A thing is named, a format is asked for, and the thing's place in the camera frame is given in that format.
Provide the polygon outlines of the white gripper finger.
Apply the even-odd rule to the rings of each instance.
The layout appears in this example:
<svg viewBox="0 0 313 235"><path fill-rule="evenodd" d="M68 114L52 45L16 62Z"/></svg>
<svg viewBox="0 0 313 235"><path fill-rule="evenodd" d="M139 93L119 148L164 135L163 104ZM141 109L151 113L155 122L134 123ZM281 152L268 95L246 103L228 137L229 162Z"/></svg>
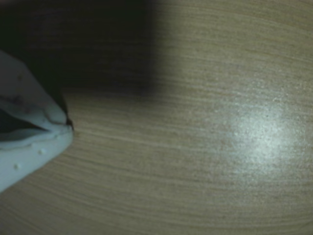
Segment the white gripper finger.
<svg viewBox="0 0 313 235"><path fill-rule="evenodd" d="M72 128L68 114L22 60L0 51L0 107L45 130Z"/></svg>
<svg viewBox="0 0 313 235"><path fill-rule="evenodd" d="M0 191L3 192L63 153L73 141L73 129L25 130L26 137L0 143Z"/></svg>

